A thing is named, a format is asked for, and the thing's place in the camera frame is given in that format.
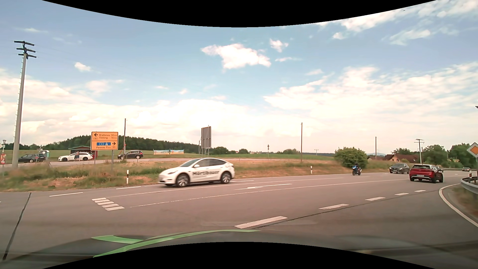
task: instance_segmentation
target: motorcycle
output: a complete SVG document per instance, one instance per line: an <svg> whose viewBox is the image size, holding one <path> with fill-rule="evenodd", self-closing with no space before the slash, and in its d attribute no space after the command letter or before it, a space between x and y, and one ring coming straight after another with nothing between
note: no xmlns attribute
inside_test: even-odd
<svg viewBox="0 0 478 269"><path fill-rule="evenodd" d="M352 176L359 175L362 173L362 169L360 167L352 168Z"/></svg>

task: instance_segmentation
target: black car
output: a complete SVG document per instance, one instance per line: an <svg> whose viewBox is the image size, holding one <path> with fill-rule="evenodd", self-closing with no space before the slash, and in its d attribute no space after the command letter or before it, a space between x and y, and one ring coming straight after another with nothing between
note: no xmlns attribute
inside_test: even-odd
<svg viewBox="0 0 478 269"><path fill-rule="evenodd" d="M400 174L409 174L410 167L406 163L396 163L392 165L390 168L390 173L400 173Z"/></svg>
<svg viewBox="0 0 478 269"><path fill-rule="evenodd" d="M34 163L34 162L43 162L46 159L46 156L43 154L27 154L18 158L19 163Z"/></svg>
<svg viewBox="0 0 478 269"><path fill-rule="evenodd" d="M124 159L124 154L118 155L118 159L123 160ZM140 150L130 150L129 152L126 153L126 159L141 159L144 157L144 154Z"/></svg>

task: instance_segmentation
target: arrow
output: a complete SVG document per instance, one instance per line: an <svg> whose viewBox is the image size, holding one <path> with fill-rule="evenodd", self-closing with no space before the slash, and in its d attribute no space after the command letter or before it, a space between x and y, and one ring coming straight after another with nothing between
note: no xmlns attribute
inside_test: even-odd
<svg viewBox="0 0 478 269"><path fill-rule="evenodd" d="M258 188L262 188L262 187L281 186L281 185L292 185L292 184L291 184L291 183L289 183L289 184L278 184L278 185L256 186L256 187L248 187L248 188L245 188L245 189L237 189L237 190L258 189Z"/></svg>

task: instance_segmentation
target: car wheel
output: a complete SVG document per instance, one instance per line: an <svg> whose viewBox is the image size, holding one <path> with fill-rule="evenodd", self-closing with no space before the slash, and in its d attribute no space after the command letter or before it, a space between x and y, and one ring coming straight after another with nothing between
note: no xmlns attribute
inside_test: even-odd
<svg viewBox="0 0 478 269"><path fill-rule="evenodd" d="M176 179L176 186L178 188L184 188L187 185L189 185L189 177L185 174L179 175L179 177Z"/></svg>
<svg viewBox="0 0 478 269"><path fill-rule="evenodd" d="M224 172L221 175L221 183L228 184L229 182L231 182L231 174L229 174L229 172Z"/></svg>

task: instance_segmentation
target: sky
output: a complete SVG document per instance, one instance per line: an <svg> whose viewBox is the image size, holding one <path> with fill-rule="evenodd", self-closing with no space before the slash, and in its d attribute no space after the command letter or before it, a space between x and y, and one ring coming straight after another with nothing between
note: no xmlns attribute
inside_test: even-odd
<svg viewBox="0 0 478 269"><path fill-rule="evenodd" d="M478 127L478 0L436 0L306 25L219 28L121 18L39 0L0 4L0 137L94 131L229 150L449 149Z"/></svg>

